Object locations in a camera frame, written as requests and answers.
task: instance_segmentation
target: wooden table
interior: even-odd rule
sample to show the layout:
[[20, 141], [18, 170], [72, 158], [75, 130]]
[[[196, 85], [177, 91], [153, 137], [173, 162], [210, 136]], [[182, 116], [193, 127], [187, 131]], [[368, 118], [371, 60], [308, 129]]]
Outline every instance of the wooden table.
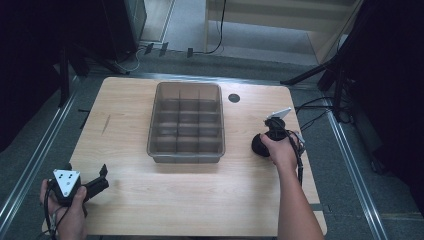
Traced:
[[[71, 163], [83, 182], [105, 163], [110, 187], [87, 204], [92, 235], [276, 236], [279, 180], [275, 166], [250, 149], [263, 120], [292, 107], [282, 86], [219, 83], [226, 153], [217, 164], [158, 164], [147, 155], [150, 118], [158, 80], [107, 78], [75, 148]], [[228, 95], [241, 100], [232, 103]], [[294, 111], [287, 129], [299, 130]], [[319, 205], [304, 153], [303, 189]], [[315, 211], [322, 231], [322, 211]]]

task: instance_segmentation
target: person's right hand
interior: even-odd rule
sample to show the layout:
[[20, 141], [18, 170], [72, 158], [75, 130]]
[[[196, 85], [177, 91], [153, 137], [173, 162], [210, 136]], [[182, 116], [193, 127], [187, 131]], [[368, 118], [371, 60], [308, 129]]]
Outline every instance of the person's right hand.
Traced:
[[[291, 134], [291, 137], [297, 142], [295, 134]], [[268, 148], [269, 158], [274, 162], [278, 170], [296, 171], [296, 155], [288, 137], [280, 141], [273, 141], [267, 135], [261, 134], [260, 138], [262, 143]]]

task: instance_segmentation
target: hand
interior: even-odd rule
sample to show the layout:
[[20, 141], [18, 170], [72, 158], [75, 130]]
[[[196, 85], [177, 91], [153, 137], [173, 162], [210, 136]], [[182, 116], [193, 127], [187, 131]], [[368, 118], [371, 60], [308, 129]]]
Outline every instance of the hand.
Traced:
[[[40, 201], [44, 205], [44, 196], [47, 191], [47, 180], [43, 180], [41, 184], [40, 191]], [[77, 193], [72, 200], [72, 205], [69, 207], [68, 212], [66, 208], [61, 208], [59, 203], [56, 201], [54, 196], [49, 196], [48, 205], [49, 205], [49, 214], [50, 216], [56, 212], [56, 224], [62, 219], [61, 223], [58, 226], [58, 234], [61, 240], [81, 240], [87, 237], [86, 228], [85, 228], [85, 216], [82, 208], [85, 195], [87, 194], [87, 189], [85, 187], [80, 187]]]
[[[297, 137], [294, 133], [290, 136], [297, 142]], [[288, 137], [280, 141], [273, 141], [267, 135], [261, 134], [260, 138], [262, 143], [268, 148], [269, 158], [274, 162], [278, 170], [296, 171], [296, 155]]]

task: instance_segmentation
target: plastic bin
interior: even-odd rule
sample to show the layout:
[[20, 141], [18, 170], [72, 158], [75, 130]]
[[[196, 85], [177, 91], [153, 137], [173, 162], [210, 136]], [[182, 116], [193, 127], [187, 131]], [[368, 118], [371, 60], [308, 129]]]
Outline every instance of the plastic bin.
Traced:
[[221, 88], [162, 82], [156, 89], [147, 153], [157, 163], [217, 163], [225, 152]]

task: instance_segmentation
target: black circle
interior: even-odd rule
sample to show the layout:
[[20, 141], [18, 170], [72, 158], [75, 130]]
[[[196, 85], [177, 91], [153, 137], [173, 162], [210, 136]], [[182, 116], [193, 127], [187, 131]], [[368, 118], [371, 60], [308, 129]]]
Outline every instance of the black circle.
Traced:
[[228, 100], [230, 100], [230, 102], [232, 102], [232, 103], [237, 103], [237, 102], [239, 102], [239, 101], [240, 101], [240, 96], [239, 96], [238, 94], [231, 93], [231, 94], [228, 96]]

